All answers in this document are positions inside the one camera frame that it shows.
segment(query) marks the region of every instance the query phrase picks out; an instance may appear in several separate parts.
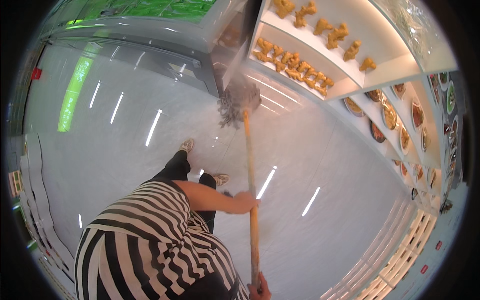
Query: mop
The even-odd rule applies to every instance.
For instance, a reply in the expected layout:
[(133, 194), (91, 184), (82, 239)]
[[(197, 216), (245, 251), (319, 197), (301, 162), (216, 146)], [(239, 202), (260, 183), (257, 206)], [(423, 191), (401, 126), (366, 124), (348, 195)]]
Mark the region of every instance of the mop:
[[(247, 144), (247, 168), (248, 168), (248, 189), (255, 198), (255, 180), (253, 176), (253, 152), (252, 140), (250, 138), (249, 116), (256, 110), (262, 100), (260, 99), (260, 89), (253, 83), (247, 81), (245, 75), (235, 74), (223, 95), (217, 101), (220, 105), (218, 111), (223, 118), (219, 123), (223, 128), (225, 125), (233, 125), (239, 128), (239, 122), (244, 123), (245, 139)], [(250, 252), (252, 264), (252, 284), (259, 289), (258, 279), (260, 255), (258, 251), (258, 209), (257, 206), (250, 210)]]

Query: leg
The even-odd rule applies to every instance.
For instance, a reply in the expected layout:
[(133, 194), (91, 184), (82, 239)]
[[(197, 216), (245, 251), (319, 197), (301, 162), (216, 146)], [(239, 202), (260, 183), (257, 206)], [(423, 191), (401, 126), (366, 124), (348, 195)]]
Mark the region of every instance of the leg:
[[(204, 173), (198, 180), (198, 183), (209, 186), (212, 189), (216, 189), (216, 181), (210, 174)], [(207, 223), (210, 233), (213, 233), (213, 224), (216, 211), (197, 211), (197, 213), (205, 220), (205, 223)]]
[(187, 161), (187, 152), (179, 150), (167, 162), (165, 168), (156, 174), (151, 180), (155, 178), (167, 178), (170, 180), (187, 180), (187, 173), (190, 172), (190, 164)]

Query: sneaker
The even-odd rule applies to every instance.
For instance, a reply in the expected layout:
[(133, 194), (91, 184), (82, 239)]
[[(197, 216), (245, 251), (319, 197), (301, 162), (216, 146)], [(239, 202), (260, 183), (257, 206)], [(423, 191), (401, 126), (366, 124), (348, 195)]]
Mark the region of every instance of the sneaker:
[(188, 154), (192, 149), (193, 149), (193, 139), (188, 139), (188, 140), (185, 140), (183, 143), (181, 143), (179, 151), (183, 150)]
[(225, 185), (230, 180), (230, 176), (227, 174), (216, 174), (216, 175), (213, 175), (212, 177), (213, 179), (215, 179), (217, 186)]

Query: mop head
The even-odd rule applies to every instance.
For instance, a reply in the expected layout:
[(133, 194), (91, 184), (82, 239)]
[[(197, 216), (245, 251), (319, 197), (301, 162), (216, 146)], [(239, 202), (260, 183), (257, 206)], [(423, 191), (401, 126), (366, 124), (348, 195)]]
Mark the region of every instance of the mop head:
[(239, 122), (243, 122), (243, 112), (246, 110), (251, 114), (261, 102), (260, 89), (256, 84), (249, 83), (245, 75), (237, 73), (217, 101), (220, 105), (218, 111), (223, 118), (218, 124), (221, 128), (233, 125), (238, 129)]

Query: black and white striped top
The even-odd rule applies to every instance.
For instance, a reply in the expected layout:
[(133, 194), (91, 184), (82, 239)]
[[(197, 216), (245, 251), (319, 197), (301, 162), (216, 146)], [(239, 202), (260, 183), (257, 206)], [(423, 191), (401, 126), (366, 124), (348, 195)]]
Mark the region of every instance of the black and white striped top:
[(142, 184), (85, 228), (75, 283), (79, 300), (248, 299), (228, 250), (169, 180)]

